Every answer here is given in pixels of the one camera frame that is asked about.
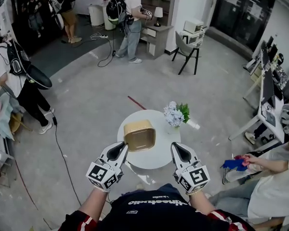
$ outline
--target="white desk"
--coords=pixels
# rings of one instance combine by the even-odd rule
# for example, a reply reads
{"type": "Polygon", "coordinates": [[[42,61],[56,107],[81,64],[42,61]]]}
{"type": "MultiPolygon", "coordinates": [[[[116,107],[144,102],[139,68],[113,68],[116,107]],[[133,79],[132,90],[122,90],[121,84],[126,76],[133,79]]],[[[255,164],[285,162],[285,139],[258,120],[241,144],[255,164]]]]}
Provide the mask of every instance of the white desk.
{"type": "MultiPolygon", "coordinates": [[[[283,100],[279,100],[276,96],[275,96],[275,109],[272,108],[270,110],[270,112],[275,116],[275,120],[276,120],[276,125],[275,127],[272,126],[270,123],[268,123],[265,120],[265,116],[262,115],[262,110],[263,112],[265,112],[267,106],[271,106],[268,102],[266,102],[263,106],[262,106],[262,100],[263,100],[263,80],[264,80],[264,75],[265,75],[265,71],[262,70],[261,73],[261,77],[259,78],[259,80],[261,80],[261,91],[260,91],[260,100],[259,100],[259,108],[258,108],[258,113],[257,115],[251,120],[249,121],[245,126],[243,126],[242,128],[240,128],[238,131],[236,131],[234,134],[232,134],[229,137],[229,140],[233,140],[235,139],[239,134],[243,133],[244,131],[246,131],[247,129],[249,129],[252,125],[254,125],[256,122],[258,121],[262,121],[263,124],[266,125],[266,127],[268,129],[270,129],[274,135],[276,136],[276,139],[272,140],[271,142],[265,144],[264,146],[260,147],[257,149],[257,151],[263,151],[275,144],[277,144],[279,141],[284,143],[285,140],[285,133],[283,130],[283,127],[281,125],[280,122],[280,115],[282,112],[282,108],[284,106],[284,101],[283,100]]],[[[257,80],[253,86],[247,91],[247,93],[244,95],[244,99],[256,88],[256,86],[258,85],[259,80],[257,80]]]]}
{"type": "Polygon", "coordinates": [[[126,161],[143,169],[160,168],[172,161],[171,144],[181,142],[179,129],[171,128],[160,111],[141,110],[128,116],[118,130],[117,141],[124,141],[125,124],[146,119],[156,130],[155,145],[145,151],[129,152],[126,161]]]}

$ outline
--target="white t-shirt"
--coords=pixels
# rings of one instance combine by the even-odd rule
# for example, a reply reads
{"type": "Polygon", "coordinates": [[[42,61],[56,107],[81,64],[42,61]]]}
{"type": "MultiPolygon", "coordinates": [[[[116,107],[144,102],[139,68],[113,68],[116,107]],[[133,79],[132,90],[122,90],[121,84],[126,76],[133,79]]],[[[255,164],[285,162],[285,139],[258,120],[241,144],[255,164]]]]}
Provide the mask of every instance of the white t-shirt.
{"type": "Polygon", "coordinates": [[[131,10],[141,6],[141,0],[125,0],[126,13],[131,14],[131,10]]]}
{"type": "MultiPolygon", "coordinates": [[[[1,43],[0,46],[6,47],[6,43],[1,43]]],[[[15,76],[10,74],[10,62],[6,48],[0,48],[0,77],[7,73],[8,79],[6,81],[7,86],[12,90],[15,97],[18,97],[21,89],[24,87],[26,77],[15,76]]]]}
{"type": "Polygon", "coordinates": [[[289,166],[285,172],[259,180],[250,198],[248,217],[285,217],[283,225],[289,224],[289,166]]]}

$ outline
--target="khaki shorts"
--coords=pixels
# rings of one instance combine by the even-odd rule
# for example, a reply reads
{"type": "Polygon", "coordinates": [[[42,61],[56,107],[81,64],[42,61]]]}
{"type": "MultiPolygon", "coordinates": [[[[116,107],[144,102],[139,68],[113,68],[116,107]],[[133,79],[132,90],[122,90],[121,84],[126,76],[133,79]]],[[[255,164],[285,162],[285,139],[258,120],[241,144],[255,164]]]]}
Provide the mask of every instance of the khaki shorts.
{"type": "Polygon", "coordinates": [[[72,10],[62,12],[61,15],[63,17],[63,22],[65,26],[72,26],[77,21],[76,16],[72,10]]]}

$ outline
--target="gray floor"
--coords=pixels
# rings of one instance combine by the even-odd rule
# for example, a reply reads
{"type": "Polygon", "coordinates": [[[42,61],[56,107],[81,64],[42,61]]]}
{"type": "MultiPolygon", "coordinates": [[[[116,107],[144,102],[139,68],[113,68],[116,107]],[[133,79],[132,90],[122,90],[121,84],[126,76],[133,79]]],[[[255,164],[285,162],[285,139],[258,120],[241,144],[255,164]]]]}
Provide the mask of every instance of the gray floor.
{"type": "MultiPolygon", "coordinates": [[[[229,135],[252,116],[253,110],[242,99],[252,85],[248,72],[241,67],[246,60],[205,37],[197,75],[192,75],[195,60],[191,60],[178,76],[184,63],[184,57],[180,55],[175,62],[171,62],[172,57],[168,55],[150,60],[144,52],[145,45],[141,44],[138,50],[144,59],[142,64],[129,64],[126,58],[114,58],[107,67],[97,67],[97,62],[107,56],[108,50],[109,45],[105,44],[73,61],[52,76],[53,88],[44,92],[56,109],[58,142],[80,201],[83,203],[92,190],[85,177],[90,163],[103,148],[116,141],[121,122],[140,110],[128,96],[147,109],[160,111],[170,101],[188,103],[191,117],[200,129],[182,125],[181,138],[182,143],[195,149],[208,167],[211,181],[205,192],[215,194],[235,186],[237,183],[222,185],[220,166],[232,154],[251,149],[243,136],[228,140],[229,135]]],[[[251,102],[256,102],[258,97],[252,94],[250,98],[251,102]]],[[[39,128],[28,115],[24,120],[33,129],[39,128]]],[[[0,230],[28,231],[33,226],[35,231],[45,231],[49,230],[46,222],[52,229],[58,228],[65,214],[73,212],[79,204],[55,142],[55,129],[45,135],[22,130],[17,137],[20,144],[15,144],[15,157],[37,208],[18,175],[10,189],[0,186],[0,230]]],[[[184,194],[172,177],[172,163],[156,170],[135,170],[148,182],[143,182],[147,190],[172,183],[184,194]]],[[[123,171],[125,176],[112,189],[110,200],[135,190],[142,182],[126,166],[123,171]]],[[[106,204],[103,214],[109,210],[110,205],[106,204]]]]}
{"type": "Polygon", "coordinates": [[[106,31],[104,27],[91,27],[87,17],[78,16],[76,35],[82,37],[81,42],[73,45],[63,43],[68,41],[68,38],[62,36],[62,38],[55,39],[35,53],[30,58],[31,62],[37,68],[42,70],[48,77],[51,77],[83,54],[105,44],[106,39],[90,40],[90,36],[98,32],[102,35],[109,36],[110,40],[112,40],[113,36],[115,39],[123,38],[124,36],[118,29],[113,32],[106,31]]]}

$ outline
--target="gray chair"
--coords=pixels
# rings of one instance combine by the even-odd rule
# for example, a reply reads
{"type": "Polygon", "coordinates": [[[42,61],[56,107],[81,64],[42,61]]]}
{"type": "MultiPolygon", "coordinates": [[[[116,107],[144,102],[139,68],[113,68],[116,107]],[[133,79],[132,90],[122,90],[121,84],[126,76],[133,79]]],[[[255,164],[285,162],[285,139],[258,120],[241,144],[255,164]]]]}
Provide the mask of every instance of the gray chair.
{"type": "Polygon", "coordinates": [[[188,44],[188,37],[183,36],[183,38],[178,34],[178,32],[175,32],[175,41],[178,46],[178,48],[175,51],[174,57],[172,61],[174,61],[175,57],[177,56],[179,50],[181,50],[182,55],[185,56],[186,61],[181,68],[179,75],[182,73],[183,69],[185,68],[186,64],[188,63],[189,59],[196,58],[196,65],[195,65],[195,70],[194,70],[194,75],[196,74],[197,71],[197,65],[198,65],[198,58],[199,58],[199,48],[195,48],[192,45],[188,44]]]}

